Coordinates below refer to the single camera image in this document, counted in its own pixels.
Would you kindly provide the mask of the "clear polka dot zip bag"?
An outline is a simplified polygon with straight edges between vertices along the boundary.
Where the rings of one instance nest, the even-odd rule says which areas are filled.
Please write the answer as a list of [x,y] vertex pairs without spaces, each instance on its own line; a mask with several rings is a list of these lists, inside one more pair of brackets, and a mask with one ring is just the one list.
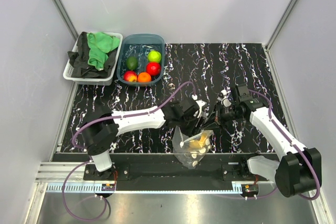
[[199,125],[206,119],[204,112],[200,113],[199,118],[192,120],[191,128],[175,127],[172,137],[173,154],[183,166],[188,169],[195,169],[196,165],[208,153],[211,148],[210,138],[212,130],[200,130]]

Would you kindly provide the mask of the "orange fake fruit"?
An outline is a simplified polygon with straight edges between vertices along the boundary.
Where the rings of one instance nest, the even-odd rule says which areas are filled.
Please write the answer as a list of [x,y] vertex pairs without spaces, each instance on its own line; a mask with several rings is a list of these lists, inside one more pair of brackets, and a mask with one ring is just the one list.
[[152,81],[152,77],[149,73],[147,72],[142,72],[138,75],[138,78],[137,78],[137,82],[151,82]]

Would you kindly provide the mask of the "yellow fake lemon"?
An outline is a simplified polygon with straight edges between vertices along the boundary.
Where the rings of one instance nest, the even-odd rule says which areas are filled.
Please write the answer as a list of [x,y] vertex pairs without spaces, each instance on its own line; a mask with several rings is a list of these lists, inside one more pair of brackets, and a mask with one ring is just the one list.
[[208,137],[205,133],[203,133],[198,139],[194,139],[189,142],[190,148],[203,148],[205,147],[208,141]]

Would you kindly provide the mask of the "red fake apple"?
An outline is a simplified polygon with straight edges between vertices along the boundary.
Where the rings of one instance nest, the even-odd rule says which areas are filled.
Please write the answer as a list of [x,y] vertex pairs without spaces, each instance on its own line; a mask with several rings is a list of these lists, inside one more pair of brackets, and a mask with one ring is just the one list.
[[150,76],[157,76],[161,73],[161,65],[157,62],[149,62],[146,66],[146,72]]

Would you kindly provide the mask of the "dark green fake avocado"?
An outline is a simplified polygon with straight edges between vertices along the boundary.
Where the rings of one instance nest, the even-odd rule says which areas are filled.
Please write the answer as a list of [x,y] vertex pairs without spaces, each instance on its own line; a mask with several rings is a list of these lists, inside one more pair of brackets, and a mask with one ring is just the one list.
[[138,59],[135,56],[129,56],[126,60],[126,66],[129,70],[133,71],[138,67]]

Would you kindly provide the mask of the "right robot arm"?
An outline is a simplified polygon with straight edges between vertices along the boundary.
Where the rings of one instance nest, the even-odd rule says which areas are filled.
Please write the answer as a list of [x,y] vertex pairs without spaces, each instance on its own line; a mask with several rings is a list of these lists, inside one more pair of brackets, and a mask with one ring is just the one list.
[[246,84],[231,87],[233,101],[221,94],[202,129],[224,127],[229,121],[250,122],[270,143],[278,161],[255,155],[238,167],[239,176],[250,180],[261,176],[276,184],[285,197],[299,195],[316,200],[322,186],[322,158],[316,148],[299,142],[274,116],[271,101],[263,94],[248,89]]

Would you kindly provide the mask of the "red yellow fake peach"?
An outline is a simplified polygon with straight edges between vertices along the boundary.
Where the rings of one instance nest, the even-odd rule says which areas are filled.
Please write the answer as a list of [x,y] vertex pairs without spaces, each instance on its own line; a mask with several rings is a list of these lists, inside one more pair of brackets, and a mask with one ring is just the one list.
[[123,76],[126,82],[137,82],[138,75],[134,71],[127,71]]

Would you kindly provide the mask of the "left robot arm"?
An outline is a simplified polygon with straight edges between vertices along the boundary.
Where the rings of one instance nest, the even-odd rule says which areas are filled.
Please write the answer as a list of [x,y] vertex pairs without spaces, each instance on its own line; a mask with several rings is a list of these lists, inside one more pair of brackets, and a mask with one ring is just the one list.
[[205,105],[202,100],[187,98],[149,109],[113,111],[110,116],[85,123],[78,132],[84,134],[85,149],[95,165],[95,174],[103,180],[113,175],[109,147],[117,136],[131,131],[176,126],[192,133]]

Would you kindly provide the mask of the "green fake apple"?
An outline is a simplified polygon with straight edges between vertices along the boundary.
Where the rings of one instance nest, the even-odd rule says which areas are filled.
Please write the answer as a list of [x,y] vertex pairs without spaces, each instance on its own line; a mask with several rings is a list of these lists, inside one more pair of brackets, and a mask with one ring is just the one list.
[[149,63],[161,63],[162,55],[159,51],[151,50],[148,53],[148,62]]

